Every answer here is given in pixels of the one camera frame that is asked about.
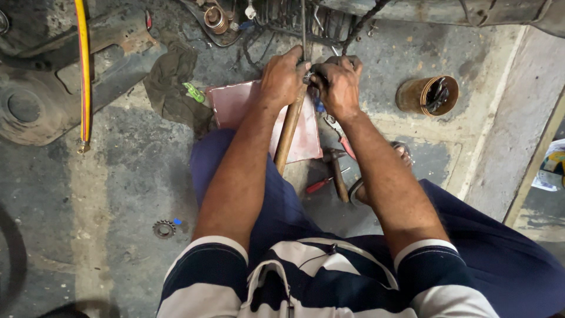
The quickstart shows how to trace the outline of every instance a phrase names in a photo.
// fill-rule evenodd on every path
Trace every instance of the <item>navy and white striped shirt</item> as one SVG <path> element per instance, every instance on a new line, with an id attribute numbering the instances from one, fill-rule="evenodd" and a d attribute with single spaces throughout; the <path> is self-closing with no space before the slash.
<path id="1" fill-rule="evenodd" d="M 157 318 L 498 317 L 449 242 L 404 248 L 393 274 L 348 242 L 280 242 L 247 275 L 247 253 L 218 236 L 192 242 L 165 278 Z"/>

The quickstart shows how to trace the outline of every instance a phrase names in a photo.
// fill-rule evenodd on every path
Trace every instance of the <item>brass fitting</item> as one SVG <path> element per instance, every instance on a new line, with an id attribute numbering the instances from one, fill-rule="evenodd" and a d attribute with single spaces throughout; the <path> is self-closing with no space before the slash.
<path id="1" fill-rule="evenodd" d="M 76 151 L 78 154 L 84 154 L 85 152 L 90 150 L 90 143 L 85 141 L 81 141 L 80 143 L 80 148 Z"/>

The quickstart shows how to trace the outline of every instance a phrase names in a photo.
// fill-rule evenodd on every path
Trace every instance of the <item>screwdriver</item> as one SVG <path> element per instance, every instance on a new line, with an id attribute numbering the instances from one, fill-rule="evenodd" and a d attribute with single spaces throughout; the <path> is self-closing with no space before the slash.
<path id="1" fill-rule="evenodd" d="M 347 168 L 341 170 L 341 173 L 344 173 L 344 172 L 348 171 L 349 169 L 351 169 L 351 167 L 347 167 Z M 322 181 L 316 182 L 316 183 L 312 184 L 311 186 L 308 186 L 306 188 L 306 193 L 311 194 L 314 191 L 319 190 L 320 188 L 322 188 L 323 186 L 328 184 L 332 179 L 333 179 L 333 177 L 325 178 Z"/>

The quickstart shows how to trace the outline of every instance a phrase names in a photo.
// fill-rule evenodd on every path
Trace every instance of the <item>foot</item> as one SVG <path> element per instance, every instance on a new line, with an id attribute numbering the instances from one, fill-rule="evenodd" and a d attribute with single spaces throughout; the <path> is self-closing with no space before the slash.
<path id="1" fill-rule="evenodd" d="M 402 159 L 402 162 L 410 169 L 412 169 L 412 159 L 410 154 L 406 151 L 404 146 L 399 145 L 395 149 L 396 154 Z M 365 185 L 361 185 L 357 192 L 355 193 L 355 198 L 363 204 L 369 205 L 369 198 L 367 196 L 367 191 L 365 190 Z"/>

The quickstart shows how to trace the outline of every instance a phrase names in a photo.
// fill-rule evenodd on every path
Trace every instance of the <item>gear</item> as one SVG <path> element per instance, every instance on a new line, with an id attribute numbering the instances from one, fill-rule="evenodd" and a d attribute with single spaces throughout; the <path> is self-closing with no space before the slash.
<path id="1" fill-rule="evenodd" d="M 160 239 L 172 238 L 176 232 L 176 227 L 169 220 L 160 220 L 153 225 L 153 234 Z"/>

